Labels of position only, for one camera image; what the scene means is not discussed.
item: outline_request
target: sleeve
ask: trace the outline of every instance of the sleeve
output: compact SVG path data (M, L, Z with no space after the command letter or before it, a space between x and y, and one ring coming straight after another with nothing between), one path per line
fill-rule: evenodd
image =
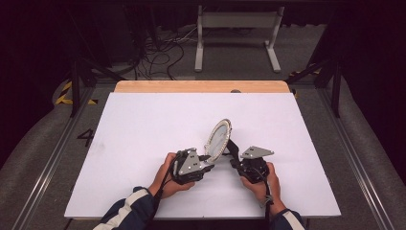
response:
M94 230L145 229L152 215L152 194L146 188L135 187L132 195L113 204Z
M285 209L274 216L270 223L271 230L305 230L301 215Z

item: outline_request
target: white board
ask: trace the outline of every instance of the white board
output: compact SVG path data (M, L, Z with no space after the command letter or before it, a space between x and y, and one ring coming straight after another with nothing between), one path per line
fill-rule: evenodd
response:
M335 197L290 93L112 93L83 163L65 217L101 218L135 186L148 187L168 152L204 145L227 118L240 152L272 150L285 205L303 217L340 216ZM163 199L157 219L263 218L253 194L221 156L187 192Z

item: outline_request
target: metal rail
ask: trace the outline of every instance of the metal rail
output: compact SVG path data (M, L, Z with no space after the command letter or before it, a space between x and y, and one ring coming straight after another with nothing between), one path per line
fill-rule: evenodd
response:
M94 90L93 88L84 88L84 92L80 99L80 104L86 104L89 101L93 93L93 90ZM60 158L66 147L66 144L71 136L71 133L83 109L84 105L79 108L76 116L69 119L68 123L65 126L65 129L63 129L62 134L56 144L56 147L54 148L50 158L48 159L48 162L45 165L45 168L42 171L41 175L36 180L34 188L29 198L27 199L23 209L21 210L17 220L15 221L12 230L14 229L22 230L28 227L28 224L30 223L34 215L34 212L38 207L41 198L44 196L45 191L47 190L48 185L51 182L51 179L54 175L54 172L56 171L57 165L59 164Z
M368 177L367 172L365 171L364 166L362 165L362 162L359 159L358 154L355 148L353 147L343 124L341 123L341 120L339 118L336 118L334 112L331 110L329 106L331 104L331 101L327 91L325 89L317 89L317 92L326 110L328 111L331 121L334 123L334 126L340 135L340 139L342 140L342 143L346 149L346 157L349 160L352 171L354 172L354 175L365 196L365 199L370 205L370 208L379 226L379 229L382 230L394 229L394 226L392 225L392 222L389 219L389 216L385 208L383 207L382 202L380 201L379 195L377 194L376 189L373 186L373 183Z

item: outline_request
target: round metal disc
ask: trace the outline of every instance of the round metal disc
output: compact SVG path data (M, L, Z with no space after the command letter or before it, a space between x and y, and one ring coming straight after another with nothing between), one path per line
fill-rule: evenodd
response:
M205 154L211 157L207 160L209 164L214 162L220 157L227 147L230 140L231 122L228 119L221 120L213 129L210 134L209 140L205 146Z

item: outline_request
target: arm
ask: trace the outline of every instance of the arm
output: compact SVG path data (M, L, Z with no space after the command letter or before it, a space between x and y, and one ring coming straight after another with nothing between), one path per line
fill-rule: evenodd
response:
M165 162L155 175L155 179L148 189L135 187L133 194L126 199L117 201L101 219L101 223L94 230L102 229L145 229L148 221L154 215L154 196L157 194L162 180L168 171L170 162L176 156L175 153L168 153ZM170 174L168 182L164 187L162 198L167 198L179 191L186 191L194 185L194 182L179 185L171 181Z
M272 163L266 163L269 169L267 177L274 204L270 205L271 229L304 229L301 216L283 204L281 199L281 185ZM264 204L266 189L264 183L251 184L245 177L241 177L242 184L254 193L256 199Z

